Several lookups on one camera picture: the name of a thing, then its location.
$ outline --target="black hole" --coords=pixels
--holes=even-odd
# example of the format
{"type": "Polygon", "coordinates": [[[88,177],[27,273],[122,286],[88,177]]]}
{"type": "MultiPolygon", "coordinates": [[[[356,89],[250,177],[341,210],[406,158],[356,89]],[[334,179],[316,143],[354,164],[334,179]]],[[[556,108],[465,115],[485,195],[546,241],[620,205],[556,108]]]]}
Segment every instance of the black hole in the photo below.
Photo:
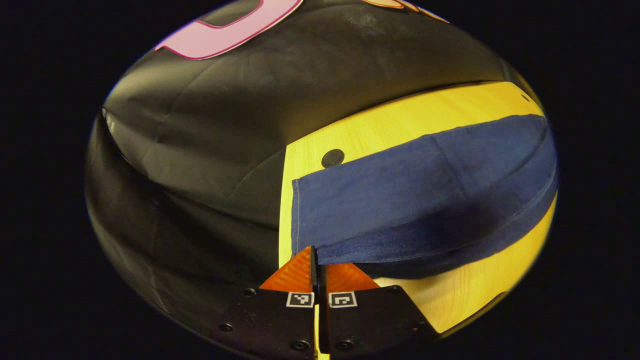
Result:
{"type": "Polygon", "coordinates": [[[324,168],[333,167],[335,165],[340,165],[344,160],[344,152],[340,149],[334,149],[327,152],[322,157],[322,166],[324,168]]]}
{"type": "Polygon", "coordinates": [[[335,348],[340,351],[349,351],[353,348],[353,343],[350,340],[340,341],[335,344],[335,348]]]}
{"type": "Polygon", "coordinates": [[[223,323],[220,325],[220,330],[224,332],[232,332],[234,330],[234,327],[227,323],[223,323]]]}
{"type": "Polygon", "coordinates": [[[294,341],[294,342],[291,343],[291,348],[293,350],[295,350],[295,351],[304,351],[304,350],[306,350],[306,349],[308,349],[310,347],[311,347],[311,345],[308,342],[304,341],[304,340],[294,341]]]}

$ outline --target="pink graphic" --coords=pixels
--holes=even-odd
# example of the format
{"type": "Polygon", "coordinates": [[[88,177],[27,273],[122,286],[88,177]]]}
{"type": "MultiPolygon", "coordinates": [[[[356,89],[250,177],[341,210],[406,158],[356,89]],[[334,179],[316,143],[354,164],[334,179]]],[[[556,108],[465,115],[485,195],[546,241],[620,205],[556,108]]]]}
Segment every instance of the pink graphic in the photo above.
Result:
{"type": "Polygon", "coordinates": [[[247,16],[225,26],[213,26],[196,20],[164,39],[154,49],[163,47],[192,60],[223,54],[274,26],[291,14],[303,0],[260,0],[247,16]]]}

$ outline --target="stitched seam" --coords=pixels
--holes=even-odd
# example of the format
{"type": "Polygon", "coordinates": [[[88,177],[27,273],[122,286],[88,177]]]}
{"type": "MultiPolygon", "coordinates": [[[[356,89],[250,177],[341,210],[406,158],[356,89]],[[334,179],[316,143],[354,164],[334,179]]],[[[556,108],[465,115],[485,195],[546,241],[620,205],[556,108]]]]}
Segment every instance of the stitched seam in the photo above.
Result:
{"type": "Polygon", "coordinates": [[[227,195],[227,200],[231,199],[231,197],[236,193],[236,190],[238,190],[238,188],[240,187],[240,185],[242,185],[242,182],[249,176],[251,175],[251,173],[261,167],[265,162],[269,161],[273,156],[276,156],[280,151],[282,151],[283,147],[279,148],[278,150],[276,150],[273,154],[270,154],[266,159],[260,161],[260,163],[258,165],[256,165],[255,167],[253,167],[251,170],[247,171],[247,173],[242,177],[242,179],[240,179],[240,181],[238,181],[238,183],[234,186],[234,189],[231,190],[231,192],[229,193],[229,195],[227,195]]]}
{"type": "Polygon", "coordinates": [[[298,253],[300,251],[300,186],[298,185],[297,179],[294,180],[293,190],[298,205],[298,209],[296,210],[296,253],[298,253]]]}
{"type": "MultiPolygon", "coordinates": [[[[416,254],[414,254],[414,255],[412,255],[412,256],[410,256],[408,258],[391,258],[391,259],[385,259],[384,261],[379,261],[379,260],[378,261],[370,261],[369,263],[392,263],[392,262],[395,262],[395,261],[409,261],[409,260],[419,259],[419,258],[421,258],[423,256],[441,255],[441,254],[445,254],[447,252],[451,252],[451,251],[455,251],[455,250],[463,250],[463,249],[465,249],[467,247],[470,247],[470,246],[473,246],[473,245],[486,243],[486,239],[487,238],[491,237],[497,231],[500,231],[501,229],[503,229],[506,226],[508,226],[509,224],[511,224],[516,218],[518,218],[520,215],[522,215],[522,213],[524,213],[529,208],[531,208],[531,206],[533,206],[533,205],[535,205],[535,204],[537,204],[539,202],[539,200],[548,192],[549,187],[554,182],[554,178],[556,177],[556,172],[557,172],[557,166],[554,167],[552,175],[550,176],[549,180],[547,180],[547,182],[544,185],[544,187],[534,196],[534,198],[531,201],[529,201],[522,209],[520,209],[519,211],[515,212],[514,214],[512,214],[507,219],[505,219],[505,221],[503,221],[503,223],[501,223],[500,225],[495,227],[491,231],[490,234],[488,234],[484,238],[480,239],[479,241],[473,241],[473,242],[465,243],[465,244],[460,245],[458,247],[449,247],[449,248],[445,248],[445,249],[440,249],[438,251],[424,250],[424,251],[417,252],[416,254]]],[[[367,234],[372,234],[372,233],[375,233],[375,232],[376,231],[371,231],[371,232],[368,232],[367,234]]],[[[318,247],[317,249],[321,251],[321,249],[323,249],[323,248],[326,248],[326,247],[329,247],[329,246],[332,247],[332,246],[335,246],[335,245],[340,245],[341,243],[345,243],[346,241],[349,241],[349,240],[352,240],[352,239],[353,238],[348,238],[348,239],[343,239],[343,240],[340,240],[340,241],[336,241],[335,243],[330,244],[330,245],[322,245],[322,246],[318,247]]]]}
{"type": "Polygon", "coordinates": [[[458,172],[456,171],[456,169],[453,168],[453,166],[451,166],[451,162],[449,161],[447,154],[442,149],[442,146],[440,146],[440,143],[438,143],[438,138],[434,136],[432,137],[432,139],[433,139],[433,143],[438,148],[438,151],[440,151],[440,154],[442,155],[444,161],[447,163],[447,167],[449,168],[449,170],[451,170],[451,174],[453,175],[453,178],[456,180],[456,183],[460,187],[460,192],[462,192],[462,195],[464,195],[465,198],[468,198],[467,192],[465,191],[465,187],[462,185],[462,181],[460,181],[460,178],[458,177],[458,172]]]}

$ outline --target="dark background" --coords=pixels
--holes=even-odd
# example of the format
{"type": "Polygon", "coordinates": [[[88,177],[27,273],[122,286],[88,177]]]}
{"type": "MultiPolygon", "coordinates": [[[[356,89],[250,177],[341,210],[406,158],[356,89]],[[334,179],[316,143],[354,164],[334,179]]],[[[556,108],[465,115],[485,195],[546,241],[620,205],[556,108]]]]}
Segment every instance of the dark background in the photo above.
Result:
{"type": "MultiPolygon", "coordinates": [[[[111,87],[163,37],[219,3],[23,1],[5,10],[3,359],[237,359],[124,284],[97,243],[83,195],[88,136],[111,87]]],[[[632,358],[638,2],[414,3],[524,75],[545,105],[561,166],[538,262],[495,308],[423,349],[424,358],[632,358]]]]}

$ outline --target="screw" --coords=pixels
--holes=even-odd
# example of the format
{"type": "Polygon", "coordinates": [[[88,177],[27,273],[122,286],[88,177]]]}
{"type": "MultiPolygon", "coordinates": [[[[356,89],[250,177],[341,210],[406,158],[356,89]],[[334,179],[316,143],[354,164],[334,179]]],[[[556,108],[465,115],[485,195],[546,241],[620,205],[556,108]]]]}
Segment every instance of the screw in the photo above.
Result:
{"type": "Polygon", "coordinates": [[[310,347],[311,345],[304,340],[294,341],[291,343],[291,348],[295,351],[305,351],[310,347]]]}
{"type": "Polygon", "coordinates": [[[227,323],[223,323],[220,325],[220,330],[224,332],[232,332],[234,330],[234,327],[227,323]]]}
{"type": "Polygon", "coordinates": [[[340,341],[339,343],[335,344],[335,348],[340,351],[349,351],[353,348],[353,343],[351,342],[351,340],[340,341]]]}
{"type": "Polygon", "coordinates": [[[243,294],[245,295],[245,297],[252,297],[255,295],[255,289],[245,289],[243,291],[243,294]]]}

